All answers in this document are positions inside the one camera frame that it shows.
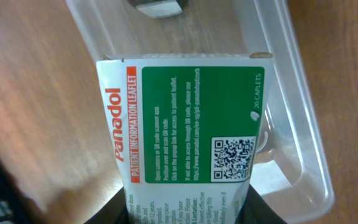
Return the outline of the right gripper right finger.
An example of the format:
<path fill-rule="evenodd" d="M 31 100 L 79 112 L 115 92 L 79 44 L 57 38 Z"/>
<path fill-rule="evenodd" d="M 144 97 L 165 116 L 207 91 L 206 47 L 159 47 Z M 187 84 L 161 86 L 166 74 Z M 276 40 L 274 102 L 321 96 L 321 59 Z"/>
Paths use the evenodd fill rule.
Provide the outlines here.
<path fill-rule="evenodd" d="M 253 186 L 249 186 L 246 200 L 239 212 L 239 224 L 287 224 L 277 215 Z"/>

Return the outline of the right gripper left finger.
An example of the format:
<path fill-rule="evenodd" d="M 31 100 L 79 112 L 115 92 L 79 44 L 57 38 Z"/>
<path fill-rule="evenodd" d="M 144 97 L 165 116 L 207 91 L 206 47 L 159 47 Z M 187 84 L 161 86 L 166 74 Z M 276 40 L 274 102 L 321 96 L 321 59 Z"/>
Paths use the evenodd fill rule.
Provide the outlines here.
<path fill-rule="evenodd" d="M 114 197 L 85 224 L 129 224 L 125 191 L 122 187 Z"/>

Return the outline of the white green medicine box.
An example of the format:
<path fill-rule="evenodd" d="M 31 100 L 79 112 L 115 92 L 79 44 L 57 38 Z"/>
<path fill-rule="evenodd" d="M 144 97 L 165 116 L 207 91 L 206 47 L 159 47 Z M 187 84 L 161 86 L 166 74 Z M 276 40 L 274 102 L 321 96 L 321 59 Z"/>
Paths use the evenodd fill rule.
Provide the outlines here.
<path fill-rule="evenodd" d="M 129 223 L 236 223 L 273 60 L 123 58 L 96 68 Z"/>

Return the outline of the clear plastic container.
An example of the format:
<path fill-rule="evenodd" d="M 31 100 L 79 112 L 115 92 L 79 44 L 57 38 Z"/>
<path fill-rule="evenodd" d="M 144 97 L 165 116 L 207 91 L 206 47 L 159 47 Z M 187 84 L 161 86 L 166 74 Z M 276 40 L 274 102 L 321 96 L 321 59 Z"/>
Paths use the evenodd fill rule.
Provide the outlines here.
<path fill-rule="evenodd" d="M 275 73 L 251 184 L 286 222 L 317 219 L 334 191 L 286 1 L 188 1 L 153 19 L 127 1 L 71 0 L 93 60 L 134 55 L 223 56 L 270 52 Z"/>

